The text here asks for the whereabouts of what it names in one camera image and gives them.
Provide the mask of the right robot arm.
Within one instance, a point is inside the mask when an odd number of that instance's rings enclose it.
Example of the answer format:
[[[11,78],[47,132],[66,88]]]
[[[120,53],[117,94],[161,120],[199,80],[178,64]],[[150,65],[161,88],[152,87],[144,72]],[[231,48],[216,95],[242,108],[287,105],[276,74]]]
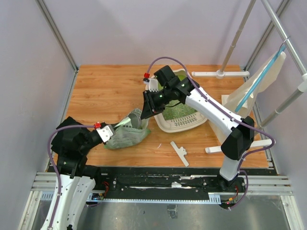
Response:
[[[239,174],[243,154],[254,141],[254,120],[231,112],[208,93],[189,75],[181,80],[173,70],[164,66],[150,77],[145,73],[144,83],[148,89],[143,92],[141,119],[156,116],[165,110],[171,101],[179,101],[200,112],[225,136],[221,144],[224,161],[217,180],[218,188],[224,192],[234,187],[234,179]]]

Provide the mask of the green cat litter bag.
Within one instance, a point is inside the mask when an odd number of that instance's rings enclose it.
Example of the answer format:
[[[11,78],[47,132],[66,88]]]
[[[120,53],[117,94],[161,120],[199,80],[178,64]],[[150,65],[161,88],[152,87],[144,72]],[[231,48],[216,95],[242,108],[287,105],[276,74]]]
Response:
[[[141,117],[142,111],[135,108],[130,113],[138,114]],[[106,149],[115,150],[137,145],[151,133],[148,128],[149,119],[141,120],[142,126],[140,128],[132,128],[128,115],[114,126],[116,134],[105,144]]]

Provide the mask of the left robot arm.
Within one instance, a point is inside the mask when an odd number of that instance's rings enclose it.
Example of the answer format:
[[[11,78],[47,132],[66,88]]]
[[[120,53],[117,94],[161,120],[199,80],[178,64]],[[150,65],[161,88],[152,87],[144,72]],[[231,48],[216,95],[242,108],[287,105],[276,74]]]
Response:
[[[57,153],[50,162],[56,173],[55,191],[43,230],[75,230],[90,192],[102,186],[101,170],[87,165],[87,154],[106,144],[115,132],[111,125],[73,124],[59,126],[47,142],[47,151]]]

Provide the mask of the white plastic bag clip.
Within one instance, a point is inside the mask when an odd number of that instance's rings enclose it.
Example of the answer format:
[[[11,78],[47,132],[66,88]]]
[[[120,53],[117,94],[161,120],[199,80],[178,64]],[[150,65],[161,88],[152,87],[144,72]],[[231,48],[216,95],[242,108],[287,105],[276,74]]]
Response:
[[[171,144],[172,148],[174,149],[174,151],[179,156],[179,158],[181,159],[182,163],[185,165],[185,167],[188,167],[189,163],[188,163],[187,159],[185,158],[185,156],[187,155],[186,149],[184,147],[179,148],[174,141],[171,141],[170,144]]]

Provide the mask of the metal litter scoop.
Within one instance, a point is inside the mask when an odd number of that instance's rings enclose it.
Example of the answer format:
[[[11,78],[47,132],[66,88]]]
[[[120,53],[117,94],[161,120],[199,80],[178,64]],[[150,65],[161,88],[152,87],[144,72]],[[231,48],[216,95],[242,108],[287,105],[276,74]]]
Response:
[[[140,128],[142,126],[142,121],[138,114],[130,113],[128,117],[130,118],[132,128]]]

